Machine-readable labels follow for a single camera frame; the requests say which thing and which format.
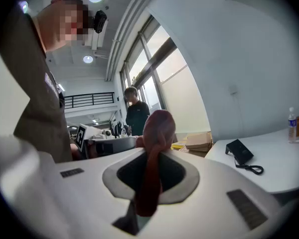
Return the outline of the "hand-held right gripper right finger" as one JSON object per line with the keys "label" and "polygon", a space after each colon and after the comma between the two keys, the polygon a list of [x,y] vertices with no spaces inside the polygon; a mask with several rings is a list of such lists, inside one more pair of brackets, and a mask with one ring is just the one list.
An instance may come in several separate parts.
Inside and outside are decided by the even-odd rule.
{"label": "hand-held right gripper right finger", "polygon": [[140,239],[246,237],[251,230],[226,194],[233,190],[242,190],[267,219],[281,209],[274,196],[230,166],[180,151],[170,150],[165,154],[192,164],[198,170],[200,180],[183,202],[159,205],[139,232]]}

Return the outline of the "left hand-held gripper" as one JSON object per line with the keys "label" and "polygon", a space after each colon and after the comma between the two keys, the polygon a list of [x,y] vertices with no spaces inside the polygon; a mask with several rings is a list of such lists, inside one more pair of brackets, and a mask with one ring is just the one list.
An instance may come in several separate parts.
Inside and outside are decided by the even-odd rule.
{"label": "left hand-held gripper", "polygon": [[114,138],[109,129],[99,129],[80,124],[75,144],[85,159],[117,154],[136,147],[134,136]]}

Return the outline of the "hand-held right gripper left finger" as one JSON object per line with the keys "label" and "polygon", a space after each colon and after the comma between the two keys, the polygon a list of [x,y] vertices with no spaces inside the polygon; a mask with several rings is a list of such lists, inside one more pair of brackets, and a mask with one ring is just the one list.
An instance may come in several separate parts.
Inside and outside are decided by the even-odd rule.
{"label": "hand-held right gripper left finger", "polygon": [[130,200],[115,197],[103,182],[107,168],[140,156],[141,148],[107,157],[54,163],[39,153],[40,175],[47,201],[41,205],[40,234],[47,239],[148,239],[148,229],[136,236],[113,223],[127,214]]}

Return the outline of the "red-brown cloth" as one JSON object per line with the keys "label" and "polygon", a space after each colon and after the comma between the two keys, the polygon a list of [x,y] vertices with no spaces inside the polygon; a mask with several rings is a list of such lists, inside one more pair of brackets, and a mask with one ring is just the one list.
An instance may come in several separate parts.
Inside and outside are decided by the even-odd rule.
{"label": "red-brown cloth", "polygon": [[150,217],[157,209],[162,192],[158,155],[170,149],[174,134],[175,122],[171,113],[157,110],[148,117],[143,135],[137,137],[136,147],[144,148],[147,155],[142,184],[135,196],[136,213],[141,217]]}

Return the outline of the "black charger with cable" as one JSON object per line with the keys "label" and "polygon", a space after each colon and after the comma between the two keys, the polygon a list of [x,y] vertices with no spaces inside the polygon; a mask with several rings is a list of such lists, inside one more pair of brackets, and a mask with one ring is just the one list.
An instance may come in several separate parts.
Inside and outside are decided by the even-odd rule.
{"label": "black charger with cable", "polygon": [[246,164],[254,157],[251,151],[239,139],[226,144],[225,154],[229,152],[233,154],[239,165]]}

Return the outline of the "person's left forearm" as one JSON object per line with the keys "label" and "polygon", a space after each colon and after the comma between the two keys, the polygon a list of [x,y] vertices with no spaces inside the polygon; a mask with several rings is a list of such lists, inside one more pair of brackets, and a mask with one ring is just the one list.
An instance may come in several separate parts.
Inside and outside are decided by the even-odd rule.
{"label": "person's left forearm", "polygon": [[70,148],[73,161],[82,160],[82,154],[76,144],[71,143]]}

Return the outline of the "large cardboard box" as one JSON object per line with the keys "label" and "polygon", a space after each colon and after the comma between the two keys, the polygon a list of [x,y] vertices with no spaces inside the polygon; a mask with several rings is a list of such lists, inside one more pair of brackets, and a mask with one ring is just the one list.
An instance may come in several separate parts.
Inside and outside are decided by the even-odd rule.
{"label": "large cardboard box", "polygon": [[200,156],[200,157],[205,157],[207,153],[209,152],[210,148],[209,147],[201,147],[201,148],[192,148],[188,149],[188,153]]}

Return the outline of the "black metal railing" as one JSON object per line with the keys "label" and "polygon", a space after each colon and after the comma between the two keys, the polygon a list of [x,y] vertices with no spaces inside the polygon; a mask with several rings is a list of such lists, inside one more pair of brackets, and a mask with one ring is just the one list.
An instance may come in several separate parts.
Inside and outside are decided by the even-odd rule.
{"label": "black metal railing", "polygon": [[66,96],[65,109],[98,106],[114,103],[114,92],[90,93]]}

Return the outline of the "flat cardboard box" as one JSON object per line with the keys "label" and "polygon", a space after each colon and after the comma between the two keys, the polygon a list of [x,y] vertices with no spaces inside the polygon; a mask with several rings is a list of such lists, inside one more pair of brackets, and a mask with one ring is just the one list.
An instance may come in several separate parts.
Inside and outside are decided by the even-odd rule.
{"label": "flat cardboard box", "polygon": [[210,132],[203,132],[197,135],[190,135],[187,137],[186,148],[207,148],[212,145],[212,137]]}

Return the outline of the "person's dark shirt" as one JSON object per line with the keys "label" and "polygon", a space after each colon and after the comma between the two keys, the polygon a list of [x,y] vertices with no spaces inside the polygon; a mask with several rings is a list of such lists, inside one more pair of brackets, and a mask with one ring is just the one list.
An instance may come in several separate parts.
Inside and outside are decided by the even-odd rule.
{"label": "person's dark shirt", "polygon": [[0,30],[0,55],[29,97],[14,135],[51,154],[56,163],[72,161],[64,97],[46,64],[31,17],[18,7],[7,14]]}

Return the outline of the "white ceiling air unit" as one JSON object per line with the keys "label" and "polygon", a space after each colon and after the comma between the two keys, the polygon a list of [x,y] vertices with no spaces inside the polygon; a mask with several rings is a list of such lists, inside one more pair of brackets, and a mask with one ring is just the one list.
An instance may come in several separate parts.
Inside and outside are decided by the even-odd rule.
{"label": "white ceiling air unit", "polygon": [[95,58],[108,59],[107,52],[103,51],[104,37],[104,32],[97,33],[96,31],[93,31],[91,49]]}

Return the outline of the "clear plastic water bottle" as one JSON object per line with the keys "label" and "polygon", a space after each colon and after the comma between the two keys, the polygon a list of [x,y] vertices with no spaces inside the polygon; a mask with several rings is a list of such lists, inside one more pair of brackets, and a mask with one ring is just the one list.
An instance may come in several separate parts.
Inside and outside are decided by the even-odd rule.
{"label": "clear plastic water bottle", "polygon": [[289,142],[295,142],[297,138],[297,117],[293,107],[289,108],[288,117],[288,127],[289,127]]}

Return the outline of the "white ceiling pipes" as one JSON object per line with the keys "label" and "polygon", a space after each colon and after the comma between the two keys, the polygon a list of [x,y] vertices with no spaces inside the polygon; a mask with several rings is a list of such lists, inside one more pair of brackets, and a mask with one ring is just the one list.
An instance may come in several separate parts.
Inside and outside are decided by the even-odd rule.
{"label": "white ceiling pipes", "polygon": [[142,0],[131,0],[121,18],[114,40],[112,41],[110,55],[108,58],[105,81],[111,81],[114,62],[118,50],[121,44],[123,43],[124,38],[127,36],[128,28],[132,24],[132,20],[135,17],[134,14],[139,10],[141,3]]}

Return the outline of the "glass window wall dark frame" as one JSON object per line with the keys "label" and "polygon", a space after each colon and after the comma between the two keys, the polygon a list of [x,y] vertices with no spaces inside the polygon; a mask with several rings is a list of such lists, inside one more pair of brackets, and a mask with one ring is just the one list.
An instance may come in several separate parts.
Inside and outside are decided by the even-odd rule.
{"label": "glass window wall dark frame", "polygon": [[126,55],[120,71],[122,88],[134,86],[152,113],[168,110],[176,135],[210,131],[205,105],[192,72],[167,31],[149,16]]}

